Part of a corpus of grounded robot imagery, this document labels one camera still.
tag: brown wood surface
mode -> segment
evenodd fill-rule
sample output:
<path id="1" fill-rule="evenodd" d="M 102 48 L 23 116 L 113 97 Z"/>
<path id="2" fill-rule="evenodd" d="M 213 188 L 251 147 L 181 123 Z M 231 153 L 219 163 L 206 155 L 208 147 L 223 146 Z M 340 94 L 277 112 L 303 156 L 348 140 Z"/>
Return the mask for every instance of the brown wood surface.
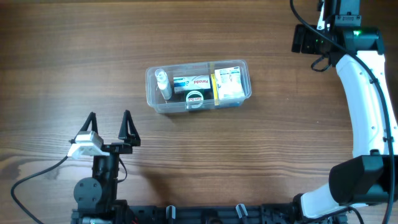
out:
<path id="1" fill-rule="evenodd" d="M 316 1 L 296 2 L 316 23 Z M 397 8 L 361 6 L 363 25 L 384 35 L 396 111 Z M 352 158 L 351 121 L 335 69 L 315 73 L 316 56 L 290 52 L 297 23 L 288 0 L 0 4 L 0 223 L 32 223 L 11 185 L 59 161 L 91 111 L 111 142 L 131 110 L 142 146 L 123 156 L 118 192 L 131 205 L 282 203 L 326 183 Z M 242 107 L 162 115 L 147 105 L 146 68 L 237 58 L 253 92 Z M 45 223 L 68 223 L 73 188 L 90 175 L 90 159 L 68 160 L 16 192 Z M 384 209 L 359 211 L 380 223 Z"/>

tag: wood grain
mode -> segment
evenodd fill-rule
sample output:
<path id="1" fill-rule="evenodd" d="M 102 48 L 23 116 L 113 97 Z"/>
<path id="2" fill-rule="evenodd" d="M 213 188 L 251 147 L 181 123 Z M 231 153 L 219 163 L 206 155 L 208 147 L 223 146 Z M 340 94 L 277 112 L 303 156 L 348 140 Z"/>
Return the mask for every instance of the wood grain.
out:
<path id="1" fill-rule="evenodd" d="M 296 5 L 317 21 L 315 1 Z M 383 33 L 396 111 L 397 7 L 361 6 L 363 25 Z M 315 73 L 316 56 L 290 52 L 297 23 L 276 0 L 0 4 L 0 223 L 32 222 L 11 185 L 59 161 L 91 111 L 111 142 L 131 110 L 142 146 L 123 156 L 118 193 L 131 205 L 283 203 L 326 183 L 352 158 L 351 121 L 335 69 Z M 146 68 L 236 58 L 253 92 L 242 107 L 161 115 L 147 105 Z M 73 188 L 90 174 L 91 160 L 68 160 L 17 194 L 45 223 L 68 223 Z M 384 209 L 360 212 L 380 223 Z"/>

